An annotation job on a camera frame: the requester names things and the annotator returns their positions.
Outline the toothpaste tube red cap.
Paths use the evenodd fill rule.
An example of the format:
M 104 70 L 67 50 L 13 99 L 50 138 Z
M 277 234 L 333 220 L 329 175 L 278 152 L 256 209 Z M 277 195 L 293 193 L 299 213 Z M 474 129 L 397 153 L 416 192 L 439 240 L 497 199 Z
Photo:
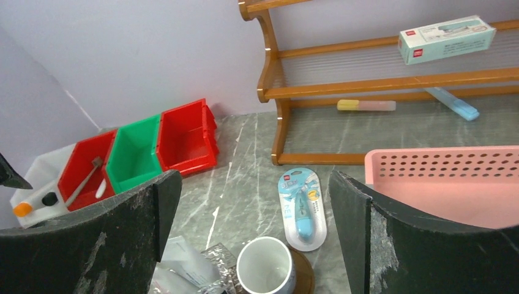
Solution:
M 199 288 L 176 273 L 156 267 L 148 293 L 181 294 L 198 293 Z

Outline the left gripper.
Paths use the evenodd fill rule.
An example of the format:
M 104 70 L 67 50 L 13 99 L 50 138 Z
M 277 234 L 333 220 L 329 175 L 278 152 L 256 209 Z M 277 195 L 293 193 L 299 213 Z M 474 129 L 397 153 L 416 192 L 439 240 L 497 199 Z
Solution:
M 20 176 L 1 154 L 1 186 L 14 189 L 32 189 L 32 185 Z

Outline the grey-blue mug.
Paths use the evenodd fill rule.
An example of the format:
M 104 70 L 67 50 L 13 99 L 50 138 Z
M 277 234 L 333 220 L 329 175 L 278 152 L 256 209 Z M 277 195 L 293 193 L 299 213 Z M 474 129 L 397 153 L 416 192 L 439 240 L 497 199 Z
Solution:
M 237 277 L 247 293 L 293 293 L 294 260 L 279 239 L 262 236 L 247 243 L 237 258 Z

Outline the toothpaste tube orange cap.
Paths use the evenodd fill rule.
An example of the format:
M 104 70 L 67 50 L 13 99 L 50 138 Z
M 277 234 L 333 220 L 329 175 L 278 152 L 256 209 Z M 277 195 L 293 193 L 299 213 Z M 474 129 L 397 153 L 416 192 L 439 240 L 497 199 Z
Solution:
M 14 215 L 17 217 L 25 217 L 38 209 L 49 207 L 42 204 L 42 197 L 51 191 L 55 192 L 53 183 L 49 183 L 49 185 L 41 187 L 39 190 L 33 192 L 29 197 L 25 198 L 13 208 L 12 211 Z

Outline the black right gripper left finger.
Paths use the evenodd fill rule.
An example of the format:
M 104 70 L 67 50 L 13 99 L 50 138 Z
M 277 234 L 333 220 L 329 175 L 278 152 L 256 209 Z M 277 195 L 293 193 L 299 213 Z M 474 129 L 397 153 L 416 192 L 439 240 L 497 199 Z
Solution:
M 1 292 L 147 293 L 181 190 L 170 170 L 35 227 L 1 230 Z

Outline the grey toothbrush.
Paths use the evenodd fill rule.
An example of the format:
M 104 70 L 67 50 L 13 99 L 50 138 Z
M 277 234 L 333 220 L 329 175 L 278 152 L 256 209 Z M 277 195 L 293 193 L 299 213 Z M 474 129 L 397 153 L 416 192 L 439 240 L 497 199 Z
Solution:
M 89 174 L 85 177 L 82 182 L 76 187 L 76 189 L 73 191 L 71 196 L 65 201 L 65 206 L 69 207 L 77 198 L 77 196 L 80 194 L 80 192 L 83 190 L 85 185 L 88 183 L 90 178 L 93 176 L 93 174 L 96 172 L 96 170 L 102 165 L 103 160 L 100 156 L 95 157 L 92 160 L 93 169 L 89 172 Z

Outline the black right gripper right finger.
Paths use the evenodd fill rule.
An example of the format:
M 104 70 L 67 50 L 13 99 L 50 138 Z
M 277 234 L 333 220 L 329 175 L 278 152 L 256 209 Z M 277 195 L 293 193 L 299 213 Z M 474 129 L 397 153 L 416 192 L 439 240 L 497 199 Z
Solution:
M 518 226 L 447 220 L 333 170 L 329 195 L 353 293 L 517 293 Z

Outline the cream toothbrush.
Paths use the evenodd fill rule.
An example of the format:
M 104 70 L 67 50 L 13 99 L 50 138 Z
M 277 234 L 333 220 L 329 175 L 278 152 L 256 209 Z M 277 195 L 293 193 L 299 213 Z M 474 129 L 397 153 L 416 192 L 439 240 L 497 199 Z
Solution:
M 103 179 L 101 181 L 101 183 L 99 184 L 98 189 L 96 190 L 95 198 L 96 199 L 102 198 L 105 191 L 106 191 L 106 179 Z

